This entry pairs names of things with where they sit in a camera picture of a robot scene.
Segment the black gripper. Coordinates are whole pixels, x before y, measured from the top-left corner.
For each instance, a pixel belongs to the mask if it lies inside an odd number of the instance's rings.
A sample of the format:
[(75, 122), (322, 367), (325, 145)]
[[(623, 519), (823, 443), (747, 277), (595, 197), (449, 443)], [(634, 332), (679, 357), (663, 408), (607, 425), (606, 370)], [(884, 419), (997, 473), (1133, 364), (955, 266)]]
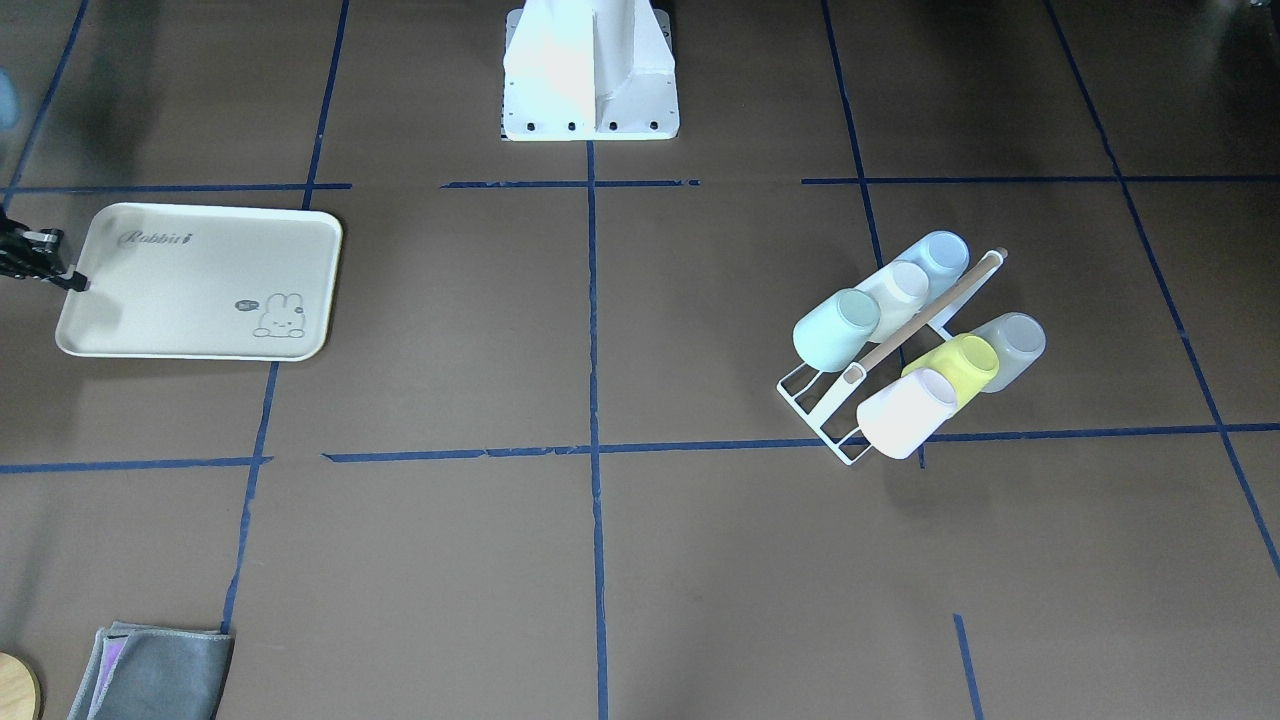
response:
[(90, 279), (79, 272), (65, 274), (61, 245), (65, 234), (56, 228), (32, 231), (1, 215), (1, 270), (17, 279), (52, 282), (69, 292), (84, 292)]

